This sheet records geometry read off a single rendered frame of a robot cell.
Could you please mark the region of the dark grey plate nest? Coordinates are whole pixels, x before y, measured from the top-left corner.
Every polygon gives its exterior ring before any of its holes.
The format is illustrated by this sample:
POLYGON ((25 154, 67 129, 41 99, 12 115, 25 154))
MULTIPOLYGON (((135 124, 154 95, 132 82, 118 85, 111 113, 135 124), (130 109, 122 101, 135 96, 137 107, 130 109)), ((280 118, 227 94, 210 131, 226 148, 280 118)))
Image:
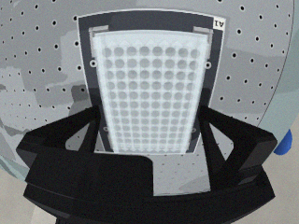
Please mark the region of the dark grey plate nest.
POLYGON ((105 152, 114 153, 107 131, 96 74, 93 50, 94 34, 124 30, 167 30, 208 35, 209 48, 203 89, 185 152, 185 154, 194 154, 201 136, 198 120, 200 105, 210 107, 216 85, 221 62, 225 22, 225 18, 213 15, 164 8, 118 9, 77 16, 78 43, 83 74, 91 106, 99 105, 101 120, 98 134, 105 152))

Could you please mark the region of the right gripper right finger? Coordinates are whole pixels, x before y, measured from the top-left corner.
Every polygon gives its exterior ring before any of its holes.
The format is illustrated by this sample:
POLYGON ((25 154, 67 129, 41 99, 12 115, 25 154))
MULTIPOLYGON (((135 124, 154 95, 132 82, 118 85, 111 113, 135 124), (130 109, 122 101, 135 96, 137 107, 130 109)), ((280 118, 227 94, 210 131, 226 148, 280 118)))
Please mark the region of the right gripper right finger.
POLYGON ((238 172, 262 165, 278 143, 272 133, 205 105, 200 106, 198 120, 206 155, 210 191, 224 189, 238 172), (209 123, 234 143, 226 161, 209 123))

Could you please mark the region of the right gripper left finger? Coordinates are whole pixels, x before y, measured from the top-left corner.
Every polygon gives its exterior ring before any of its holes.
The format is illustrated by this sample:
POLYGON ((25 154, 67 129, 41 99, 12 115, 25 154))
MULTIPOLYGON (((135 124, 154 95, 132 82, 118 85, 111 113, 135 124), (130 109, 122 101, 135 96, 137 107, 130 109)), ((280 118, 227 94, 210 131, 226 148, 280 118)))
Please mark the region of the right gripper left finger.
POLYGON ((56 120, 27 132, 22 140, 38 143, 45 147, 66 149, 66 141, 90 123, 78 151, 94 152, 100 120, 99 105, 94 105, 77 114, 56 120))

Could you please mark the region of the white well plate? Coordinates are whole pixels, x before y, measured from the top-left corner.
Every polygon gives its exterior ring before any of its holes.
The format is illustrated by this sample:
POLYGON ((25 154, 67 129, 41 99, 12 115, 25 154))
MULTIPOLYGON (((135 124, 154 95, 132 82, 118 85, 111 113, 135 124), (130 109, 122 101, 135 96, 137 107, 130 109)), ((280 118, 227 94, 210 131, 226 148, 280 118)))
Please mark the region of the white well plate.
POLYGON ((205 77, 207 38, 167 30, 94 34, 98 84, 114 153, 185 154, 205 77))

